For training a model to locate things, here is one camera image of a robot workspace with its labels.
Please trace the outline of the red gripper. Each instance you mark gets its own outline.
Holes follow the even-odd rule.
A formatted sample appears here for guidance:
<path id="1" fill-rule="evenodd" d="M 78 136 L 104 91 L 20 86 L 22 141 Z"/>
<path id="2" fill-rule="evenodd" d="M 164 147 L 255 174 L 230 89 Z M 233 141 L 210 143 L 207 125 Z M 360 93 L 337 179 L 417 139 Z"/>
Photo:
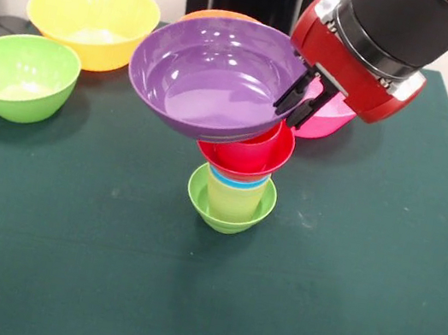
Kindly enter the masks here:
<path id="1" fill-rule="evenodd" d="M 295 108 L 286 117 L 290 128 L 299 129 L 339 91 L 345 95 L 345 104 L 363 121 L 384 120 L 410 104 L 426 84 L 417 71 L 402 79 L 374 71 L 349 49 L 347 37 L 336 23 L 339 4 L 340 0 L 315 0 L 293 30 L 291 41 L 298 54 L 309 68 L 319 72 L 322 83 L 330 82 L 334 87 L 299 104 L 315 78 L 312 69 L 301 74 L 274 102 L 276 115 Z"/>

